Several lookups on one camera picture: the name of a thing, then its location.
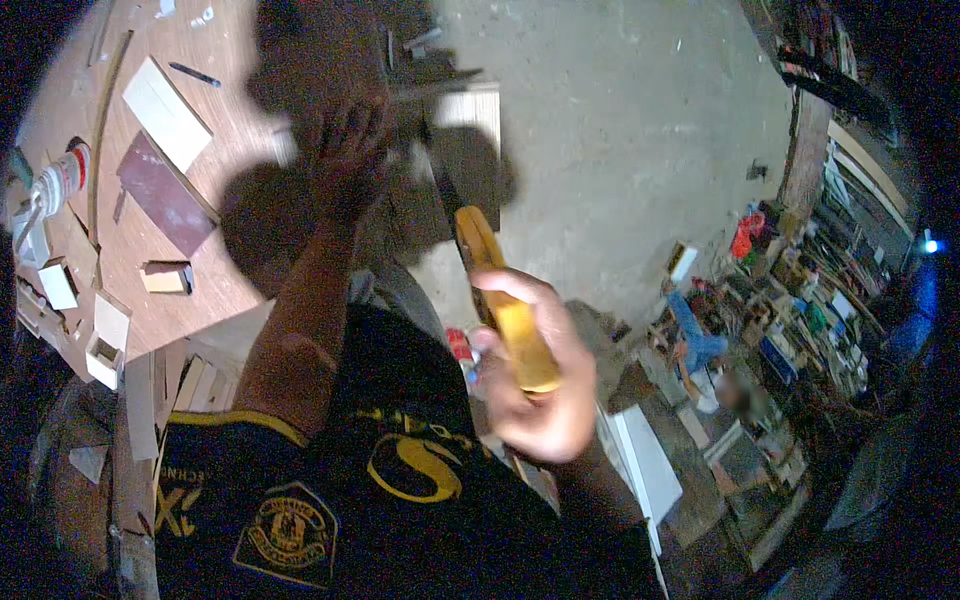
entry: yellow handle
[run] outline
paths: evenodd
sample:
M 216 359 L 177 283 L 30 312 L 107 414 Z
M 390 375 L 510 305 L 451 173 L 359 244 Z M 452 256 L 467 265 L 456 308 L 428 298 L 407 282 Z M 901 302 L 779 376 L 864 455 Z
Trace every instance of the yellow handle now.
M 457 244 L 464 267 L 502 269 L 507 266 L 490 224 L 476 206 L 464 206 L 455 214 Z M 537 331 L 533 308 L 505 292 L 480 291 L 480 319 L 500 333 L 514 361 L 516 383 L 525 392 L 552 392 L 560 387 L 560 371 L 550 348 Z

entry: emblem patch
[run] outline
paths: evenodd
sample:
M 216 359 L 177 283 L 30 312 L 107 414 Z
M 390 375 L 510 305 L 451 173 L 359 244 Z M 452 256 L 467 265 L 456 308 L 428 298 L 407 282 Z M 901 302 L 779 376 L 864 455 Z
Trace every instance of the emblem patch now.
M 267 490 L 240 534 L 233 562 L 280 579 L 326 588 L 333 578 L 337 519 L 301 482 Z

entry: wooden workbench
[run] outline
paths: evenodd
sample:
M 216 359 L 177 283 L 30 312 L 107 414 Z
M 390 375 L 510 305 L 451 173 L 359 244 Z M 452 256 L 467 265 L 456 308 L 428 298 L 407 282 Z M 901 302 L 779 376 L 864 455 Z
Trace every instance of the wooden workbench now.
M 123 100 L 123 90 L 144 59 L 156 59 L 213 133 L 212 141 L 185 175 L 218 210 L 223 208 L 223 189 L 231 178 L 255 163 L 275 161 L 274 132 L 286 123 L 262 110 L 248 95 L 252 74 L 256 74 L 253 79 L 259 82 L 259 89 L 265 90 L 268 101 L 271 97 L 276 99 L 279 92 L 291 111 L 316 109 L 335 102 L 342 94 L 356 93 L 371 82 L 382 81 L 375 43 L 367 44 L 366 30 L 358 34 L 357 29 L 363 29 L 361 25 L 344 22 L 346 17 L 339 21 L 329 15 L 306 17 L 304 33 L 296 46 L 274 48 L 269 55 L 258 56 L 255 5 L 253 1 L 179 0 L 173 15 L 155 18 L 156 2 L 116 0 L 103 30 L 102 52 L 106 56 L 88 67 L 91 43 L 100 31 L 101 14 L 106 11 L 105 4 L 100 3 L 65 41 L 25 118 L 21 148 L 37 174 L 48 157 L 56 159 L 62 154 L 73 136 L 92 145 L 110 58 L 122 35 L 127 30 L 134 31 L 109 104 L 97 199 L 102 287 L 132 311 L 128 360 L 254 308 L 264 300 L 234 267 L 219 230 L 187 257 L 132 198 L 127 198 L 119 222 L 113 222 L 120 192 L 116 170 L 141 127 Z M 207 7 L 212 8 L 213 18 L 201 26 L 191 25 Z M 341 33 L 340 43 L 331 31 Z M 352 44 L 342 43 L 344 38 Z M 215 88 L 171 71 L 166 66 L 169 61 L 192 66 L 223 85 Z M 258 68 L 264 61 L 267 68 Z M 69 199 L 85 226 L 89 187 Z M 67 255 L 69 261 L 62 227 L 51 221 L 47 229 L 51 255 Z M 193 264 L 196 285 L 192 296 L 146 292 L 138 273 L 140 264 L 148 260 L 184 259 Z M 42 293 L 36 270 L 19 267 L 17 273 Z M 59 349 L 71 367 L 88 379 L 84 348 L 92 330 L 94 291 L 92 286 L 78 287 L 80 307 L 64 311 L 64 316 L 67 321 L 79 321 L 81 333 L 76 339 L 67 340 L 68 348 Z

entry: white board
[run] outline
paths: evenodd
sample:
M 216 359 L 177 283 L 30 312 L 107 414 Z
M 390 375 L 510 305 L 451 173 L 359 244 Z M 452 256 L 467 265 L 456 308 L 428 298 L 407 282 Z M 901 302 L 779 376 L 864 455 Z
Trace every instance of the white board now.
M 127 84 L 123 99 L 143 129 L 181 173 L 186 173 L 194 158 L 213 137 L 153 57 L 143 61 L 140 70 Z

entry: blue jeans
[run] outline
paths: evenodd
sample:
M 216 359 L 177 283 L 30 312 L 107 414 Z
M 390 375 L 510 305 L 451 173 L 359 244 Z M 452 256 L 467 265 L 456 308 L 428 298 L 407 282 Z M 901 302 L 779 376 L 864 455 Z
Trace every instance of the blue jeans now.
M 673 310 L 677 324 L 686 338 L 686 371 L 696 372 L 707 366 L 711 360 L 727 351 L 727 338 L 719 335 L 706 335 L 697 323 L 690 307 L 680 292 L 674 290 L 666 297 L 666 303 Z

